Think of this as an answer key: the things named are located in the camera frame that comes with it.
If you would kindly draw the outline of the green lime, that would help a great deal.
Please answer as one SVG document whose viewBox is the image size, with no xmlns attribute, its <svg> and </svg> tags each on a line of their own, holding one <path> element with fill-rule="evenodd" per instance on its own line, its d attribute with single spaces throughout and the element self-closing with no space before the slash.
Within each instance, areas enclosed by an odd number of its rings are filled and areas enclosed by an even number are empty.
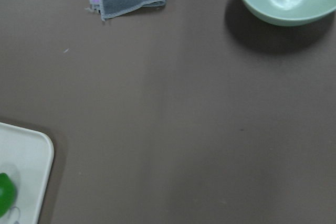
<svg viewBox="0 0 336 224">
<path fill-rule="evenodd" d="M 1 217 L 12 207 L 16 199 L 16 187 L 6 173 L 1 173 Z"/>
</svg>

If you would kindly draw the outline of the white rabbit print tray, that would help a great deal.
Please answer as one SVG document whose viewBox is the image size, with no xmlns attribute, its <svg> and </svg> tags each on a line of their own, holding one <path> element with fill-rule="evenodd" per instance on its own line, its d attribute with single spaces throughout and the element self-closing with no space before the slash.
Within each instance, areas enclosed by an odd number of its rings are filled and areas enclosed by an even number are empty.
<svg viewBox="0 0 336 224">
<path fill-rule="evenodd" d="M 1 123 L 1 173 L 15 185 L 15 200 L 1 223 L 37 223 L 54 159 L 44 133 Z"/>
</svg>

